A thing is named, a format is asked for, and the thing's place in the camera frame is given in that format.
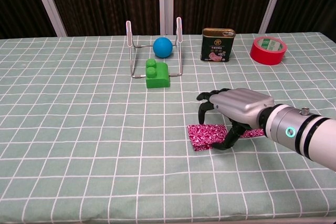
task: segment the patterned fabric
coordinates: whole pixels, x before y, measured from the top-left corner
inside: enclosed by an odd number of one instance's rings
[[[225,139],[228,130],[224,125],[188,125],[189,138],[194,151],[208,150],[213,143],[220,143]],[[263,136],[262,129],[245,131],[241,138]]]

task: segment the green lego brick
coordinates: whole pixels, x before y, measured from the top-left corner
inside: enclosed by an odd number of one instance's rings
[[[146,61],[146,86],[148,89],[170,87],[168,65],[156,62],[154,59]]]

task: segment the red tape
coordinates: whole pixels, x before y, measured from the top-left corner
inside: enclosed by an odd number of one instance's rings
[[[274,37],[259,37],[253,41],[250,56],[264,65],[277,65],[282,61],[287,45]]]

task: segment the metal wire stand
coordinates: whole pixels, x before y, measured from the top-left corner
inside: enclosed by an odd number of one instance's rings
[[[145,78],[145,74],[134,74],[135,72],[135,59],[136,55],[134,56],[134,59],[132,57],[132,47],[133,48],[143,48],[143,47],[153,47],[153,45],[135,45],[133,41],[133,33],[132,33],[132,26],[131,22],[128,20],[126,21],[126,33],[127,33],[127,45],[130,50],[130,68],[131,68],[131,77],[133,78]],[[173,44],[173,47],[177,48],[177,54],[178,54],[178,65],[179,65],[179,73],[170,73],[170,77],[177,77],[182,75],[182,53],[181,53],[181,43],[182,43],[182,20],[180,17],[176,18],[176,38],[175,42]]]

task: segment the tin can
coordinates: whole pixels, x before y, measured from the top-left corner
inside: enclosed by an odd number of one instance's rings
[[[204,28],[202,31],[202,61],[229,61],[236,32],[232,29]]]

